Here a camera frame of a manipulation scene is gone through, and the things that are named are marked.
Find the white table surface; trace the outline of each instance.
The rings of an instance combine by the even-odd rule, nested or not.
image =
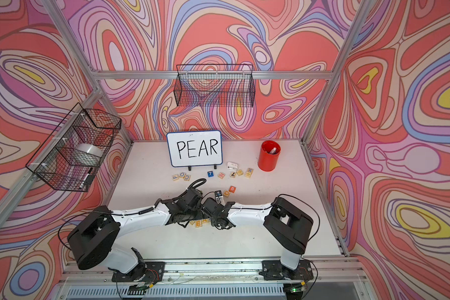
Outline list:
[[[320,215],[319,231],[308,243],[305,255],[340,255],[299,141],[277,141],[282,151],[275,170],[271,172],[264,172],[257,165],[262,142],[223,141],[222,165],[218,165],[216,170],[210,165],[194,166],[191,171],[187,167],[172,167],[167,142],[135,142],[108,208],[124,210],[151,206],[158,198],[170,199],[180,195],[199,178],[207,179],[198,188],[204,194],[235,186],[236,192],[225,201],[242,204],[265,204],[285,193],[306,201]],[[242,175],[231,178],[228,161],[237,163],[244,172],[247,168],[253,168],[252,177],[249,179]],[[214,176],[207,177],[207,171],[213,171]],[[190,174],[190,181],[173,181],[172,175],[180,172]],[[226,174],[224,179],[217,177],[219,172]],[[313,234],[318,227],[317,215],[300,201],[284,198],[312,217]],[[263,226],[217,230],[209,224],[199,228],[171,224],[138,230],[116,241],[122,246],[136,248],[144,259],[277,257],[283,249]]]

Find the electrical wire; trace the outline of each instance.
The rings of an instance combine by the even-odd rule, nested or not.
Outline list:
[[[282,196],[282,195],[283,195],[283,196],[287,196],[287,197],[295,198],[296,200],[298,200],[298,201],[300,201],[301,203],[305,204],[306,206],[310,207],[310,208],[315,212],[315,214],[317,215],[317,218],[318,218],[318,227],[317,227],[317,231],[315,231],[315,233],[314,233],[310,238],[308,238],[308,241],[310,242],[310,240],[312,239],[312,237],[314,237],[314,236],[318,233],[318,230],[320,229],[320,216],[319,216],[319,214],[317,213],[317,211],[315,210],[315,208],[311,207],[310,204],[306,203],[305,201],[302,201],[302,200],[300,200],[299,198],[297,198],[297,197],[295,197],[295,196],[287,195],[287,194],[280,194],[280,195],[278,195],[278,197],[280,197],[280,196]]]
[[[267,208],[252,208],[252,207],[230,207],[230,209],[253,209],[253,210],[267,210],[267,209],[269,209],[270,207],[272,207],[271,205],[269,206],[269,207],[267,207]]]
[[[211,193],[215,193],[215,191],[210,191],[210,192],[206,193],[205,196],[202,197],[202,200],[204,200],[205,197],[206,197],[208,194],[211,194]]]
[[[313,261],[310,261],[310,263],[313,265],[313,267],[314,267],[315,270],[317,271],[317,275],[315,276],[315,280],[313,280],[312,285],[310,286],[309,289],[306,290],[306,293],[304,293],[304,295],[301,297],[301,299],[305,298],[305,296],[307,296],[308,293],[310,293],[310,290],[312,289],[312,287],[315,286],[315,282],[317,281],[317,278],[318,278],[318,269],[317,269],[317,267],[315,266],[315,264],[313,263]]]
[[[180,276],[179,276],[177,279],[175,279],[173,282],[167,283],[167,282],[163,282],[163,281],[162,281],[161,284],[175,284],[175,283],[180,279],[180,277],[182,277],[182,275],[180,275]],[[193,277],[192,279],[188,279],[188,280],[179,282],[179,283],[177,283],[177,284],[182,284],[182,283],[190,282],[190,281],[196,279],[197,277],[198,277],[198,276],[195,276],[195,277]]]
[[[118,294],[118,296],[120,297],[121,300],[123,300],[122,295],[120,295],[120,291],[119,291],[119,283],[117,281],[115,281],[115,286],[116,286],[116,293]]]
[[[155,283],[157,283],[160,280],[160,275],[156,270],[152,270],[152,272],[155,272],[155,274],[157,275],[157,281],[155,281]]]
[[[98,214],[105,214],[105,215],[111,215],[111,216],[119,216],[119,217],[122,217],[122,216],[138,215],[140,212],[138,212],[138,213],[128,213],[128,214],[117,214],[117,213],[106,213],[106,212],[91,211],[91,212],[80,213],[80,214],[74,215],[74,216],[72,216],[71,218],[67,219],[67,220],[65,221],[65,223],[63,223],[63,224],[60,226],[60,228],[58,229],[58,231],[57,231],[57,233],[56,233],[56,235],[57,235],[57,237],[58,237],[58,240],[60,241],[60,243],[62,243],[62,245],[63,245],[65,248],[67,248],[67,249],[69,249],[70,251],[72,251],[72,249],[71,249],[69,246],[65,245],[65,243],[62,241],[62,238],[60,237],[60,231],[62,230],[62,228],[65,226],[65,224],[70,223],[70,221],[72,221],[72,220],[75,219],[76,217],[80,217],[80,216],[83,216],[83,215],[86,215],[86,214],[91,214],[91,213],[98,213]]]
[[[157,283],[157,282],[158,282],[158,279],[160,278],[160,277],[158,276],[158,273],[157,273],[157,275],[155,276],[155,273],[156,273],[157,271],[152,270],[152,269],[145,269],[145,274],[147,273],[147,271],[150,271],[150,272],[153,274],[153,279],[151,280],[150,284],[154,284],[154,281],[155,281],[155,283]]]
[[[192,183],[188,186],[188,188],[189,188],[189,189],[191,189],[191,188],[196,189],[196,188],[198,188],[199,186],[203,185],[203,184],[206,183],[206,182],[207,182],[207,179],[205,179],[205,178],[200,178],[200,179],[197,179],[197,180],[195,180],[194,182],[192,182]]]

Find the black cable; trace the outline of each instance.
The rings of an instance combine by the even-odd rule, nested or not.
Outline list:
[[[60,226],[60,228],[58,229],[58,231],[57,231],[57,233],[56,233],[56,235],[57,235],[57,237],[58,237],[58,240],[60,241],[60,243],[62,243],[62,245],[63,245],[65,248],[69,249],[70,251],[72,251],[72,248],[70,248],[69,246],[65,245],[65,243],[62,241],[62,239],[61,239],[61,237],[60,237],[60,231],[62,230],[63,226],[64,226],[65,224],[69,223],[71,220],[75,219],[76,217],[80,217],[80,216],[83,216],[83,215],[86,215],[86,214],[89,214],[89,213],[92,213],[92,212],[86,212],[86,213],[80,213],[80,214],[78,214],[78,215],[74,215],[74,216],[71,217],[70,219],[66,220],[65,223],[63,223],[63,224]]]
[[[201,186],[202,184],[204,184],[204,183],[206,183],[206,182],[207,182],[207,179],[205,179],[205,178],[200,178],[200,179],[197,179],[197,180],[195,180],[194,182],[192,182],[192,183],[188,186],[188,188],[189,188],[189,189],[190,189],[190,188],[196,189],[196,188],[198,188],[199,186]]]
[[[72,249],[65,245],[65,243],[62,241],[62,238],[60,237],[60,231],[62,230],[62,228],[65,226],[65,224],[69,223],[70,221],[72,221],[73,219],[75,219],[76,217],[80,217],[86,214],[91,214],[91,213],[98,213],[98,214],[105,214],[105,215],[111,215],[111,216],[132,216],[132,215],[138,215],[140,212],[138,213],[128,213],[128,214],[116,214],[116,213],[106,213],[106,212],[96,212],[96,211],[91,211],[91,212],[86,212],[86,213],[80,213],[78,215],[74,215],[73,217],[71,217],[70,219],[66,220],[65,223],[63,223],[60,228],[58,229],[56,235],[58,237],[58,240],[60,241],[60,243],[62,243],[62,245],[69,249],[70,251],[72,251]]]
[[[204,200],[205,197],[206,197],[208,194],[211,194],[211,193],[215,193],[215,191],[210,191],[210,192],[206,193],[205,196],[202,197],[202,200]]]
[[[308,293],[310,292],[310,290],[312,289],[312,287],[315,286],[315,282],[317,281],[317,278],[318,278],[318,269],[317,269],[317,267],[315,266],[315,264],[313,263],[313,261],[310,261],[310,263],[313,265],[313,267],[315,268],[315,270],[317,270],[317,275],[315,276],[315,280],[313,280],[312,285],[310,286],[309,289],[306,290],[306,293],[304,293],[304,295],[302,296],[301,299],[305,298],[305,296],[308,295]]]
[[[250,208],[250,207],[230,207],[230,209],[253,209],[253,210],[267,210],[269,209],[271,206],[267,207],[267,208]]]
[[[120,297],[121,300],[123,300],[122,295],[120,295],[119,284],[117,281],[115,281],[115,285],[116,285],[116,292],[117,292],[118,296]]]
[[[315,208],[311,207],[310,204],[308,204],[308,203],[306,203],[306,202],[300,200],[299,198],[297,198],[297,197],[295,197],[295,196],[292,196],[292,195],[287,195],[287,194],[280,194],[280,195],[278,195],[278,197],[280,197],[280,196],[282,196],[282,195],[283,195],[283,196],[287,196],[287,197],[295,198],[296,200],[298,200],[298,201],[300,201],[301,203],[305,204],[306,206],[310,207],[310,208],[315,212],[315,214],[317,215],[317,218],[318,218],[318,227],[317,227],[317,231],[315,231],[315,233],[308,239],[308,241],[310,242],[310,240],[312,239],[312,237],[314,237],[314,236],[318,233],[318,230],[320,229],[320,216],[319,216],[319,214],[317,213],[317,211],[315,210]]]
[[[190,223],[190,220],[185,224],[185,225],[182,225],[182,224],[180,224],[179,222],[177,222],[177,224],[178,225],[180,225],[181,227],[183,227],[183,228],[187,228],[187,225]]]

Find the whiteboard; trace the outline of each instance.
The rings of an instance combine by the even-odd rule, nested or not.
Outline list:
[[[166,135],[174,167],[220,165],[222,133],[218,130],[170,132]]]

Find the pink wall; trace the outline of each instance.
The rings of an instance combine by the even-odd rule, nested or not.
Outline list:
[[[39,3],[0,1],[0,199],[37,147],[91,91]],[[0,229],[0,299],[47,297],[71,260],[58,240],[59,226],[102,203],[124,155],[119,135],[87,193],[36,182]],[[72,225],[64,229],[63,238]]]
[[[251,63],[255,70],[331,70],[353,1],[93,0],[66,16],[97,70],[176,70],[182,63]],[[176,107],[172,80],[106,80],[132,139],[219,129],[224,138],[300,138],[324,80],[258,80],[253,108]]]
[[[378,1],[307,144],[378,298],[450,299],[450,1]]]

